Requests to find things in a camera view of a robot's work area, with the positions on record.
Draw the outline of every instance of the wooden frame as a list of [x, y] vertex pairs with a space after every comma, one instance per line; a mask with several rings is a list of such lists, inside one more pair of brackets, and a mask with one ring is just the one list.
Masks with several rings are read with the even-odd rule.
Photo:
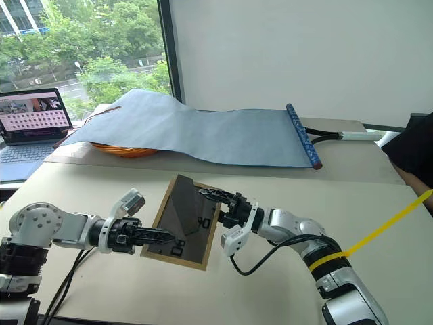
[[[160, 223], [161, 217], [164, 214], [165, 208], [167, 206], [168, 199], [170, 198], [171, 192], [173, 191], [173, 187], [175, 186], [175, 182], [176, 182], [176, 178], [172, 179], [170, 184], [168, 185], [167, 191], [164, 195], [164, 198], [162, 199], [160, 208], [158, 209], [158, 213], [156, 214], [156, 218], [152, 224], [153, 228], [154, 227], [157, 228], [158, 224]], [[193, 184], [194, 184], [194, 186], [199, 187], [199, 188], [213, 188], [212, 186], [207, 186], [205, 184], [198, 183], [198, 182], [194, 182]], [[219, 216], [220, 208], [221, 208], [221, 203], [217, 203], [215, 206], [215, 212], [213, 215], [212, 224], [210, 226], [208, 242], [206, 244], [206, 249], [204, 251], [203, 260], [201, 263], [196, 263], [193, 261], [186, 261], [184, 259], [180, 259], [180, 258], [177, 258], [174, 256], [166, 256], [166, 255], [161, 255], [161, 254], [150, 252], [150, 251], [148, 251], [148, 248], [149, 248], [148, 244], [143, 245], [143, 249], [141, 250], [140, 256], [149, 257], [151, 259], [157, 259], [157, 260], [163, 261], [163, 262], [173, 263], [173, 264], [177, 264], [177, 265], [192, 267], [194, 269], [200, 269], [202, 271], [206, 271], [206, 268], [208, 266], [208, 261], [209, 261], [210, 250], [212, 248], [212, 241], [213, 241], [213, 238], [215, 235], [215, 230], [217, 228], [216, 226], [218, 223], [218, 216]]]

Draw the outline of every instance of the white handle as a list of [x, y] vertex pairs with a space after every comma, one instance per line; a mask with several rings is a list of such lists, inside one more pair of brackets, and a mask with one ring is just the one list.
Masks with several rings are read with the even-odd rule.
[[340, 132], [341, 140], [378, 141], [382, 138], [379, 132]]

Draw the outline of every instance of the window frame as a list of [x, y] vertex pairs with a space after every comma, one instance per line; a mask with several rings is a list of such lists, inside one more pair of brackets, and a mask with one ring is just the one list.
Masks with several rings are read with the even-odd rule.
[[170, 0], [157, 0], [160, 14], [162, 38], [164, 40], [165, 55], [170, 76], [171, 93], [174, 98], [183, 102], [179, 66], [177, 64], [175, 34], [170, 10]]

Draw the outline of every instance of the blue patterned rod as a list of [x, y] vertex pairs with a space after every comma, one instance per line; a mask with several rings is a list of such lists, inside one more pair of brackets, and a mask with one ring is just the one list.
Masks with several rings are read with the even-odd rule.
[[305, 127], [304, 125], [302, 125], [300, 119], [298, 118], [295, 109], [291, 104], [287, 104], [286, 110], [289, 113], [290, 120], [295, 126], [295, 130], [299, 136], [300, 141], [302, 142], [302, 145], [304, 146], [306, 155], [310, 159], [311, 165], [313, 166], [314, 169], [320, 169], [323, 166], [322, 162], [320, 161], [319, 155], [317, 154], [314, 145], [311, 143], [308, 135], [306, 134]]

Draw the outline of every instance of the window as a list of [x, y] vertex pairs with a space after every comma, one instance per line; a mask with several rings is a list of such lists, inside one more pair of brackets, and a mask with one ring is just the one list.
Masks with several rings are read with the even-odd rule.
[[73, 121], [132, 88], [172, 93], [158, 0], [3, 3], [0, 91], [58, 88]]

